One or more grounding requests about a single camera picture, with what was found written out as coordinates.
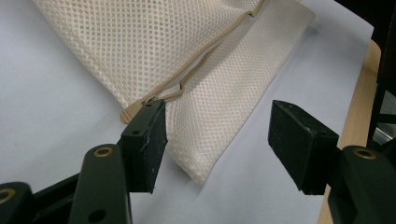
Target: wooden edge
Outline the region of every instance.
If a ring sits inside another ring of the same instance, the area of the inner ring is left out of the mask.
[[[347,112],[344,130],[338,141],[339,148],[350,145],[366,146],[373,101],[375,98],[375,84],[380,57],[381,49],[371,40]],[[332,215],[327,203],[330,189],[331,188],[327,186],[318,219],[319,224],[332,224]]]

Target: brass screw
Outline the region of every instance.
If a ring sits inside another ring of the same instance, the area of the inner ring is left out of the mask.
[[[10,200],[17,191],[15,189],[0,189],[0,194],[6,194],[6,197],[0,199],[0,204]]]
[[[366,159],[366,160],[375,160],[376,159],[376,155],[372,151],[369,151],[365,148],[356,148],[353,150],[353,153],[361,158]]]
[[[93,156],[95,157],[106,157],[108,155],[110,155],[111,153],[113,153],[113,148],[111,147],[101,147],[96,149],[93,152]]]

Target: white mesh bag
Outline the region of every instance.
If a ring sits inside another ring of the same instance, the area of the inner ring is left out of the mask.
[[[294,0],[35,0],[125,108],[163,98],[175,161],[204,184],[314,14]]]

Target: zipper tab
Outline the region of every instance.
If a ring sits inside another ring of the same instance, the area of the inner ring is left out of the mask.
[[[136,116],[137,112],[139,112],[140,108],[142,108],[145,103],[152,100],[155,100],[155,96],[149,95],[129,105],[120,113],[120,121],[124,124],[129,124],[134,116]]]

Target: white table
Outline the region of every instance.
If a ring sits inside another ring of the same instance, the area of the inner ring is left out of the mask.
[[[332,0],[317,15],[247,123],[195,184],[165,153],[154,194],[131,194],[135,223],[316,223],[323,197],[297,190],[266,136],[273,99],[341,133],[373,28]],[[31,1],[0,1],[0,183],[37,192],[79,172],[87,150],[116,143],[121,107]]]

